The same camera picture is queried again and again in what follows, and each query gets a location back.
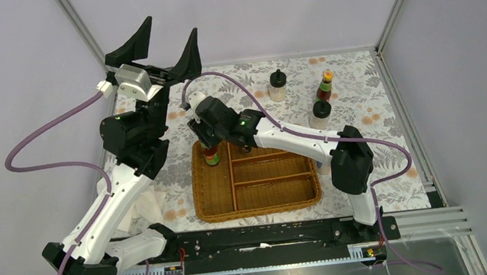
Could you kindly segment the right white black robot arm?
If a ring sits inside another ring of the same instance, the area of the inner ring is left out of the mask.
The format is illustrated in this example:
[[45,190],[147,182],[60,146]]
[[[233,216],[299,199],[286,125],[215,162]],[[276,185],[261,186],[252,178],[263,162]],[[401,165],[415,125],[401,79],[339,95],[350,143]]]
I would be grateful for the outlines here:
[[227,141],[249,149],[280,149],[328,165],[332,185],[346,193],[351,203],[357,236],[372,242],[382,232],[369,189],[373,152],[355,127],[337,132],[278,122],[260,110],[236,112],[200,92],[191,93],[184,106],[194,114],[189,127],[209,148]]

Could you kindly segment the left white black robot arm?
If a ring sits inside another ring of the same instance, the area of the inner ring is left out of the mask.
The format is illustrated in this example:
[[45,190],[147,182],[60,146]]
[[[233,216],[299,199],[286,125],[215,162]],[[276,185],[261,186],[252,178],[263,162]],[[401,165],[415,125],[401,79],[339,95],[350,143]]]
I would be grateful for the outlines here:
[[105,56],[109,71],[98,83],[98,93],[133,98],[136,108],[100,123],[104,150],[115,156],[116,165],[105,173],[103,190],[77,227],[60,243],[50,242],[44,248],[43,258],[58,275],[118,275],[148,259],[166,263],[177,255],[175,233],[159,223],[135,236],[112,240],[130,206],[165,163],[170,87],[195,79],[202,71],[196,29],[173,67],[142,65],[149,53],[151,24],[147,17],[126,43]]

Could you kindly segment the small dark spice jar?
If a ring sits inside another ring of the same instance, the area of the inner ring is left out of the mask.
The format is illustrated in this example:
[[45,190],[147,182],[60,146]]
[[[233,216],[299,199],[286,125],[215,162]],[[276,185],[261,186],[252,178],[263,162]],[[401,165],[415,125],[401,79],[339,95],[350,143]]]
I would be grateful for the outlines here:
[[241,148],[241,153],[244,155],[244,154],[251,154],[251,152],[253,151],[253,145],[243,145]]

